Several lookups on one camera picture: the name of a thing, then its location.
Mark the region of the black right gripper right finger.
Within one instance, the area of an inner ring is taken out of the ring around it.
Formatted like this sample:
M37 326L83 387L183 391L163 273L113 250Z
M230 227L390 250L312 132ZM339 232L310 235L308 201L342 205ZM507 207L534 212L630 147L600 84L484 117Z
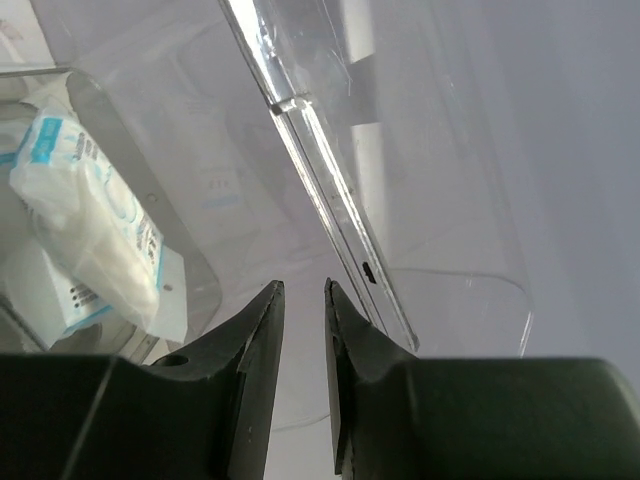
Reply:
M424 359L324 287L344 479L635 479L639 399L595 358Z

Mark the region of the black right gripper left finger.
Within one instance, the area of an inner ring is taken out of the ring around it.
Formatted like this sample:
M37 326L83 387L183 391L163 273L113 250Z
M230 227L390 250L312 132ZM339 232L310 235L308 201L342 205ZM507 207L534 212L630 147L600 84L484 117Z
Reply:
M269 283L150 365L112 355L1 358L5 479L260 479L285 313Z

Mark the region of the clear acrylic drawer organizer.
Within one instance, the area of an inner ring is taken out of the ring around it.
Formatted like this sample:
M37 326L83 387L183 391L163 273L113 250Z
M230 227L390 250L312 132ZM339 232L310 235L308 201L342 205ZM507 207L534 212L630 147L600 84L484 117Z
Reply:
M329 420L327 279L416 356L522 356L522 255L483 120L449 77L454 18L434 1L3 2L1 272L39 241L9 174L54 106L183 257L187 301L182 342L111 309L46 350L1 277L10 337L149 362L280 280L276 432Z

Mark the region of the cotton pad pack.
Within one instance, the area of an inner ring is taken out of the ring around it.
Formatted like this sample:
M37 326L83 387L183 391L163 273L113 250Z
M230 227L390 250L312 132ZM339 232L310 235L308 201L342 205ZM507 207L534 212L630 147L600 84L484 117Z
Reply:
M38 111L16 151L9 185L31 210L52 259L125 320L182 342L183 257L89 131L62 108Z
M23 240L2 269L4 293L27 332L48 350L96 323L111 307L54 262L35 237Z

